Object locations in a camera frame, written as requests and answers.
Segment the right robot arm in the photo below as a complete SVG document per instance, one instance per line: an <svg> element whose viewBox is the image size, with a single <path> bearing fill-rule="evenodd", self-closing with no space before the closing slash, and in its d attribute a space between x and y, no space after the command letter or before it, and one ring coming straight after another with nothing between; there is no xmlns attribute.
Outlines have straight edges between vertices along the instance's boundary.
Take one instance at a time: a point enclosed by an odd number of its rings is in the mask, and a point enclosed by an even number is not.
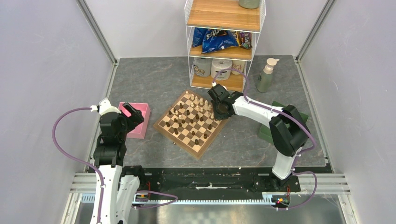
<svg viewBox="0 0 396 224"><path fill-rule="evenodd" d="M270 129L277 156L272 171L264 179L265 190L281 191L288 186L297 154L302 150L310 134L296 107L270 106L253 100L242 92L229 93L221 84L213 83L208 91L214 118L225 120L233 115L259 122Z"/></svg>

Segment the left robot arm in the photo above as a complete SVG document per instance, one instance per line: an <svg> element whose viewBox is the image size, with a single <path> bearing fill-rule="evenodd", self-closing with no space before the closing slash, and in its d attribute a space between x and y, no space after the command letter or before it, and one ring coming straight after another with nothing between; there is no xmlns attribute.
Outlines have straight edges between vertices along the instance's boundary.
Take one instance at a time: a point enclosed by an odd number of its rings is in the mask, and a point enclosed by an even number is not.
<svg viewBox="0 0 396 224"><path fill-rule="evenodd" d="M128 115L107 98L97 107L101 134L93 153L97 184L92 224L128 223L135 194L147 183L142 166L123 166L127 134L144 122L140 110L129 103L123 107Z"/></svg>

